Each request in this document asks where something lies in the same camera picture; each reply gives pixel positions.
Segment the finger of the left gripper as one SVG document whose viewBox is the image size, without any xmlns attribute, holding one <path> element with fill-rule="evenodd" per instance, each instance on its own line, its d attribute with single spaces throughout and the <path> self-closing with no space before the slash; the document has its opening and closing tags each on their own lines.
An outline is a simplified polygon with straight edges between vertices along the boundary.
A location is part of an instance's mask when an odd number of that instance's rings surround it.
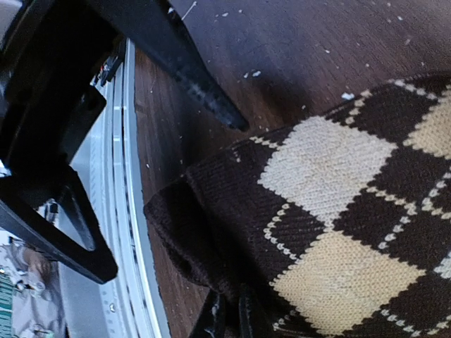
<svg viewBox="0 0 451 338">
<path fill-rule="evenodd" d="M 63 211 L 60 225 L 52 225 L 36 211 L 49 200 Z M 1 227 L 98 284 L 117 276 L 118 266 L 87 192 L 69 165 L 3 177 Z"/>
<path fill-rule="evenodd" d="M 231 129 L 249 129 L 246 118 L 208 71 L 169 1 L 92 1 L 91 7 L 215 118 Z"/>
</svg>

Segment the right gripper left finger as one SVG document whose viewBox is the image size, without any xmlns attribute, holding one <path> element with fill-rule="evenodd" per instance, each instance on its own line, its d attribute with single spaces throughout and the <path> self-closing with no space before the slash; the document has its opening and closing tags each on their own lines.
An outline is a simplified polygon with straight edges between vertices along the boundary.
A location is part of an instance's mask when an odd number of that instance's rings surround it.
<svg viewBox="0 0 451 338">
<path fill-rule="evenodd" d="M 226 300 L 209 292 L 192 329 L 192 338 L 223 338 L 226 330 Z"/>
</svg>

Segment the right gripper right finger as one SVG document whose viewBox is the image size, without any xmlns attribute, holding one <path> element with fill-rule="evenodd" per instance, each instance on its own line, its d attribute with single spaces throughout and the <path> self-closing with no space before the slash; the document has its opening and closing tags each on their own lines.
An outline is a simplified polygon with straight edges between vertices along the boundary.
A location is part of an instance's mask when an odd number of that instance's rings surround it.
<svg viewBox="0 0 451 338">
<path fill-rule="evenodd" d="M 241 337 L 267 337 L 267 318 L 252 289 L 245 284 L 240 285 L 238 305 Z"/>
</svg>

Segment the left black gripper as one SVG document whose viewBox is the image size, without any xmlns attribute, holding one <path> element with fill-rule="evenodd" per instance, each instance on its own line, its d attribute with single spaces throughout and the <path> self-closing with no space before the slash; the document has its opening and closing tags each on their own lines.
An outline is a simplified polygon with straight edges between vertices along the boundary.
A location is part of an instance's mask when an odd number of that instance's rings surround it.
<svg viewBox="0 0 451 338">
<path fill-rule="evenodd" d="M 105 107 L 93 77 L 118 32 L 86 1 L 26 1 L 1 43 L 1 161 L 16 175 L 70 163 Z"/>
</svg>

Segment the brown beige argyle sock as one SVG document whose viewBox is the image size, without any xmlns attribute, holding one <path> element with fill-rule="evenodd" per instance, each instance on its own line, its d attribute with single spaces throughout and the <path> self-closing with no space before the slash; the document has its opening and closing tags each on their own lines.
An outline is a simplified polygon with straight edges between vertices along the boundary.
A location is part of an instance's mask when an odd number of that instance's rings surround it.
<svg viewBox="0 0 451 338">
<path fill-rule="evenodd" d="M 145 206 L 174 266 L 267 337 L 450 336 L 450 74 L 390 80 L 187 169 Z"/>
</svg>

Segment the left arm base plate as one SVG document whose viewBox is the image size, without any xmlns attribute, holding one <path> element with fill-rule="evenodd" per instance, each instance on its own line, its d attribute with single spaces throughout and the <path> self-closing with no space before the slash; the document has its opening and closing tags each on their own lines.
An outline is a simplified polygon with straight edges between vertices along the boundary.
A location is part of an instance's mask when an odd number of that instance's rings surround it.
<svg viewBox="0 0 451 338">
<path fill-rule="evenodd" d="M 93 77 L 91 84 L 93 86 L 100 85 L 103 87 L 107 82 L 112 81 L 115 77 L 117 69 L 123 62 L 123 52 L 120 46 L 117 46 L 113 53 L 105 60 L 100 67 L 99 72 Z"/>
</svg>

